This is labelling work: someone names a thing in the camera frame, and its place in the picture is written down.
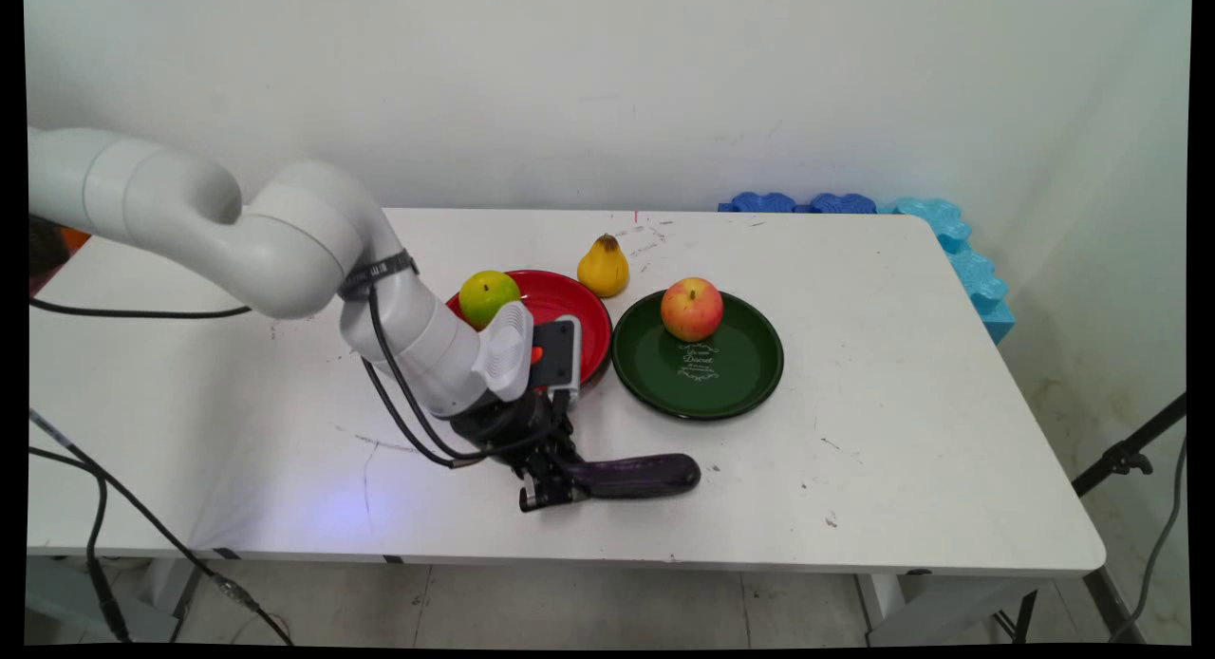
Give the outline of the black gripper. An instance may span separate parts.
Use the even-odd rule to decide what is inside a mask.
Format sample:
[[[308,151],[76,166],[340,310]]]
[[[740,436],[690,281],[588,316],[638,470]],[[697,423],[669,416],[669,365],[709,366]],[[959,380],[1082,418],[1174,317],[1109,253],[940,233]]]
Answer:
[[[590,499],[573,478],[573,468],[583,463],[573,447],[569,417],[576,400],[569,389],[529,390],[515,401],[488,402],[458,413],[451,428],[474,450],[452,451],[450,457],[459,467],[480,460],[508,464],[522,480],[519,508],[524,513]]]

